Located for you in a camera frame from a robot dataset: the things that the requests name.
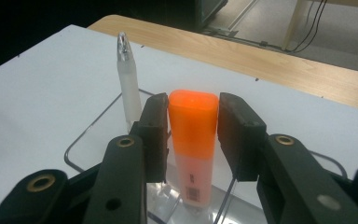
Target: dark background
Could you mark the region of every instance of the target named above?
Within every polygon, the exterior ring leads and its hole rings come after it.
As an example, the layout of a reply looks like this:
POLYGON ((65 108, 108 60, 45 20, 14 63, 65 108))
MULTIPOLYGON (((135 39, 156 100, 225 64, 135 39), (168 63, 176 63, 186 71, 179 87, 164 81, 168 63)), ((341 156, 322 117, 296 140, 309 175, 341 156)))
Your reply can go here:
POLYGON ((70 24, 88 27, 112 14, 192 30, 193 19, 186 15, 194 14, 191 4, 194 1, 0 0, 0 65, 70 24))

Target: white highlighter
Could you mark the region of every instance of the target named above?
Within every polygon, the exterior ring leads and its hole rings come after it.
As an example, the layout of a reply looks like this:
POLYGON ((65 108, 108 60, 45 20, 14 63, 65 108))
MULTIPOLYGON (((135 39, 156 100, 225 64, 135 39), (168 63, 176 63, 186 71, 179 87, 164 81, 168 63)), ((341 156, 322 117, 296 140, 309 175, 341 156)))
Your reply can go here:
POLYGON ((120 32, 117 37, 117 71, 129 133, 133 122, 139 121, 141 117, 142 105, 136 76, 136 64, 130 42, 124 32, 120 32))

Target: orange highlighter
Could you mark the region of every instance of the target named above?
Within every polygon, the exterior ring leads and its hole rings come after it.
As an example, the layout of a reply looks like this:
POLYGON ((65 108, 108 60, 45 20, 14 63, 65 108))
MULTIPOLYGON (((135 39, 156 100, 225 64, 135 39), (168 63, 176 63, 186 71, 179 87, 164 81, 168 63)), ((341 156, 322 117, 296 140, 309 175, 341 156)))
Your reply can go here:
POLYGON ((211 199, 216 95, 177 90, 169 97, 173 150, 184 203, 206 207, 211 199))

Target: orange cap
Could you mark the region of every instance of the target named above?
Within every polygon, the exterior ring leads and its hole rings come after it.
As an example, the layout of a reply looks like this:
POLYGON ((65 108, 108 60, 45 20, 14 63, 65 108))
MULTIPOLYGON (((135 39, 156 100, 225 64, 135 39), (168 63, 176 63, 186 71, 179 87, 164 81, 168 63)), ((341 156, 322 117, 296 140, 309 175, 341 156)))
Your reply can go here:
POLYGON ((175 153, 210 159, 216 133, 217 96, 207 92, 178 90, 170 94, 169 101, 175 153))

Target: wooden surface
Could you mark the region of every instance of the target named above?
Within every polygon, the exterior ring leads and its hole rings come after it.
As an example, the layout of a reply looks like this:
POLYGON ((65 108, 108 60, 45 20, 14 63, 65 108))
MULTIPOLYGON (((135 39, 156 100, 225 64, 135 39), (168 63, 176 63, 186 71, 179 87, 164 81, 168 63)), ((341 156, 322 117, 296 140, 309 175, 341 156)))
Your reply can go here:
POLYGON ((89 28, 109 35, 124 31, 138 44, 358 107, 357 71, 117 15, 89 28))

